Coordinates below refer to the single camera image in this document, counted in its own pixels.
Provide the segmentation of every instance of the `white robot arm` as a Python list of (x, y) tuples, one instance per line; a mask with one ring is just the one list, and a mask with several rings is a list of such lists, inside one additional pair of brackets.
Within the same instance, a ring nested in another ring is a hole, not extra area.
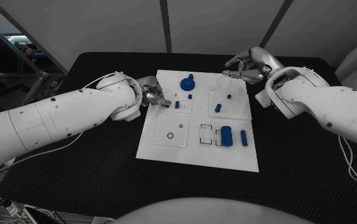
[(83, 88), (0, 113), (0, 165), (29, 151), (93, 128), (108, 117), (131, 121), (139, 105), (170, 105), (157, 78), (122, 73)]
[(308, 68), (285, 68), (266, 50), (253, 47), (237, 54), (226, 67), (239, 62), (237, 71), (223, 75), (255, 84), (266, 77), (265, 89), (256, 94), (262, 107), (273, 105), (291, 119), (308, 112), (321, 127), (357, 142), (357, 90), (329, 87)]

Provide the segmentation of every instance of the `black fabric surface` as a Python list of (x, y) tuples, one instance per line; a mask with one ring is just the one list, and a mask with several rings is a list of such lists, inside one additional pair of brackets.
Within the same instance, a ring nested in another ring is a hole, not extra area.
[[(220, 73), (229, 58), (85, 53), (60, 93), (79, 89), (115, 70), (134, 78), (155, 75), (157, 69)], [(324, 60), (276, 58), (286, 67), (306, 66), (331, 85), (339, 84)], [(357, 223), (357, 184), (347, 173), (337, 135), (319, 127), (308, 114), (288, 120), (273, 108), (263, 109), (255, 100), (262, 89), (263, 82), (247, 85), (259, 173), (135, 159), (145, 120), (142, 108), (132, 122), (106, 120), (70, 147), (13, 166), (0, 185), (0, 196), (50, 210), (113, 218), (162, 200), (213, 197), (265, 205), (316, 223)]]

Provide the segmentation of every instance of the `white board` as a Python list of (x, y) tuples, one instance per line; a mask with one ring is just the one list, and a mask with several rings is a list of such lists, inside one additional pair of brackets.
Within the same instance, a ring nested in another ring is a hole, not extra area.
[[(180, 82), (190, 73), (196, 87), (191, 91), (184, 91), (180, 88)], [(171, 106), (168, 108), (157, 105), (148, 107), (137, 158), (259, 172), (246, 83), (227, 77), (221, 80), (221, 74), (217, 73), (167, 70), (158, 70), (157, 78)], [(217, 99), (223, 103), (221, 111), (236, 110), (234, 119), (229, 114), (221, 116), (224, 112), (211, 116), (214, 114), (208, 113), (208, 99), (210, 101)], [(174, 108), (175, 101), (180, 102), (178, 108)], [(171, 120), (170, 124), (161, 125), (164, 122), (158, 119), (162, 118), (165, 121)], [(232, 127), (233, 145), (230, 147), (220, 145), (219, 134), (223, 126)], [(242, 130), (246, 131), (247, 147), (242, 146)], [(175, 140), (168, 144), (167, 137), (171, 136), (181, 137), (181, 142)]]

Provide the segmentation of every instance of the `blue plastic piece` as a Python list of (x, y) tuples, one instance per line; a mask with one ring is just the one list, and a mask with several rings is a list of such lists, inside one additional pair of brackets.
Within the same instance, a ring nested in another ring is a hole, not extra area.
[(240, 131), (240, 137), (242, 137), (242, 146), (246, 147), (247, 146), (247, 136), (246, 136), (246, 131), (242, 130)]
[(216, 111), (217, 113), (220, 112), (220, 107), (221, 107), (221, 104), (217, 104), (216, 109), (214, 109), (214, 111)]
[(181, 80), (180, 87), (184, 91), (190, 91), (194, 88), (193, 74)]
[(223, 126), (220, 128), (220, 135), (221, 135), (221, 146), (230, 147), (233, 145), (233, 139), (232, 139), (232, 129), (229, 126)]

